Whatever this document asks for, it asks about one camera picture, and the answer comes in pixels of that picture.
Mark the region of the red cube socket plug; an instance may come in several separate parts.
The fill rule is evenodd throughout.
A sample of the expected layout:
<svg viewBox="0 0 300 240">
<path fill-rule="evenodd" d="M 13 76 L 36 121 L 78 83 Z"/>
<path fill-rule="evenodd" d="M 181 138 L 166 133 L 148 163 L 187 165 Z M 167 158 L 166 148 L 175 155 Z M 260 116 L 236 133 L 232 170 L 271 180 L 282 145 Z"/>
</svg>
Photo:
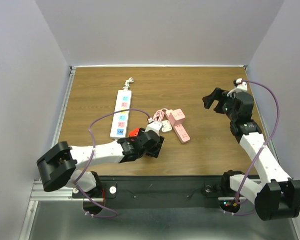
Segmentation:
<svg viewBox="0 0 300 240">
<path fill-rule="evenodd" d="M 134 130 L 132 130 L 130 133 L 129 133 L 129 137 L 139 137 L 141 135 L 143 135 L 145 132 L 145 129 L 144 128 L 136 128 Z"/>
</svg>

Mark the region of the white multicolour power strip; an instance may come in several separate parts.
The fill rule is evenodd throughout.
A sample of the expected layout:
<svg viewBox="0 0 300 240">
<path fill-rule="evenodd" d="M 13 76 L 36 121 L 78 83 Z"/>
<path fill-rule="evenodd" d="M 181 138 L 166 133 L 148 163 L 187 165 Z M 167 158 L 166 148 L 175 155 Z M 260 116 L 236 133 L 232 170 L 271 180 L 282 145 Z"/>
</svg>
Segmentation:
<svg viewBox="0 0 300 240">
<path fill-rule="evenodd" d="M 113 115 L 110 137 L 112 139 L 125 138 L 127 135 L 127 126 L 129 120 L 129 109 L 131 106 L 132 91 L 119 90 L 117 93 L 114 111 L 120 111 Z"/>
</svg>

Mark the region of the pink power strip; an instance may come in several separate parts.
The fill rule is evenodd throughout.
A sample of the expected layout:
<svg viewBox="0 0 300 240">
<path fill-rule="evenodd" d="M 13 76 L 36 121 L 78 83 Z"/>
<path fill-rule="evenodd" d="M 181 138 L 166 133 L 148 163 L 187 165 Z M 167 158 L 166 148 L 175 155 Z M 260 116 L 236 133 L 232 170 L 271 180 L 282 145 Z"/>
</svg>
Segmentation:
<svg viewBox="0 0 300 240">
<path fill-rule="evenodd" d="M 167 120 L 170 122 L 180 142 L 182 144 L 189 142 L 191 138 L 189 137 L 188 133 L 186 132 L 185 128 L 182 125 L 183 121 L 186 118 L 183 111 L 180 108 L 175 110 L 170 109 L 165 112 L 165 116 Z"/>
</svg>

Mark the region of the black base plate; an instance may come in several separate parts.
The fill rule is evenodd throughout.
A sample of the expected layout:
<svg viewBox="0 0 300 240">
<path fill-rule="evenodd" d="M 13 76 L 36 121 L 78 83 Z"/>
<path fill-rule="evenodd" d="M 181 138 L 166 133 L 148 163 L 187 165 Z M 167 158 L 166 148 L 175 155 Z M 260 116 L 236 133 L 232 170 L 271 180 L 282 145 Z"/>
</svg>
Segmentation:
<svg viewBox="0 0 300 240">
<path fill-rule="evenodd" d="M 232 200 L 220 175 L 100 176 L 105 205 L 111 209 L 218 208 Z"/>
</svg>

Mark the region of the white plug adapter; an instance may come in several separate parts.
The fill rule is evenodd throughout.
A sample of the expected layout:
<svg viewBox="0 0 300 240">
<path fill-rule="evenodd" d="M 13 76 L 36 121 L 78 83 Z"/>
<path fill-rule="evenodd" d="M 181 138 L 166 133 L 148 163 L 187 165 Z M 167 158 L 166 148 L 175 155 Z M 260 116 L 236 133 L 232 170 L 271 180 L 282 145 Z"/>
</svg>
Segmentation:
<svg viewBox="0 0 300 240">
<path fill-rule="evenodd" d="M 170 123 L 169 120 L 163 120 L 163 121 L 162 121 L 162 128 L 161 128 L 161 131 L 162 131 L 163 133 L 169 132 L 169 131 L 171 131 L 172 129 L 173 129 L 173 127 L 172 127 L 172 125 L 171 125 L 171 123 Z"/>
</svg>

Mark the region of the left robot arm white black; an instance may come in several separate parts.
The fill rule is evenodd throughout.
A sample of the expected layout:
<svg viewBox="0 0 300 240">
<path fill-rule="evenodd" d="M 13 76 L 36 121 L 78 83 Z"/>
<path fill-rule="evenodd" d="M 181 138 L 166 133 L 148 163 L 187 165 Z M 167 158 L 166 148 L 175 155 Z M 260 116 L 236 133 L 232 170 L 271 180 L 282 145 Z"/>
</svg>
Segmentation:
<svg viewBox="0 0 300 240">
<path fill-rule="evenodd" d="M 36 162 L 43 189 L 53 192 L 70 187 L 96 197 L 102 183 L 96 172 L 87 170 L 89 166 L 133 162 L 144 155 L 157 158 L 164 139 L 153 130 L 142 129 L 137 136 L 96 146 L 69 146 L 65 141 L 59 142 Z"/>
</svg>

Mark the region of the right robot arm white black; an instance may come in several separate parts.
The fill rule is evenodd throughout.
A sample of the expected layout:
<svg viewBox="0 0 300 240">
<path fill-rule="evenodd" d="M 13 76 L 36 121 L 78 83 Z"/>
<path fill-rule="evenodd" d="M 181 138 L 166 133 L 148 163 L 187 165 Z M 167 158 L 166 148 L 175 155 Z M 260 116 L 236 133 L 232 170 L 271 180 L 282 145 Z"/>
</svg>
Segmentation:
<svg viewBox="0 0 300 240">
<path fill-rule="evenodd" d="M 246 91 L 229 93 L 215 88 L 202 101 L 206 109 L 218 102 L 214 111 L 229 118 L 232 135 L 252 160 L 261 181 L 256 183 L 243 172 L 230 170 L 222 176 L 220 191 L 225 195 L 237 192 L 245 197 L 264 221 L 298 217 L 300 180 L 292 179 L 268 148 L 261 128 L 252 119 L 253 96 Z"/>
</svg>

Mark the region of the aluminium frame rail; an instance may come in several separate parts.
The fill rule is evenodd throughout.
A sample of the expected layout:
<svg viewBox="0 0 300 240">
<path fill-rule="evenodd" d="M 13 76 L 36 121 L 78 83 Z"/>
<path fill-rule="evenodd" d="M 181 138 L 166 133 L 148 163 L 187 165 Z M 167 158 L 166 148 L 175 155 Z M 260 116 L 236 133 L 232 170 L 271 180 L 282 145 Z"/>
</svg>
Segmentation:
<svg viewBox="0 0 300 240">
<path fill-rule="evenodd" d="M 30 194 L 31 201 L 69 201 L 72 198 L 72 188 L 62 187 L 58 190 L 46 192 L 41 181 L 35 180 Z"/>
</svg>

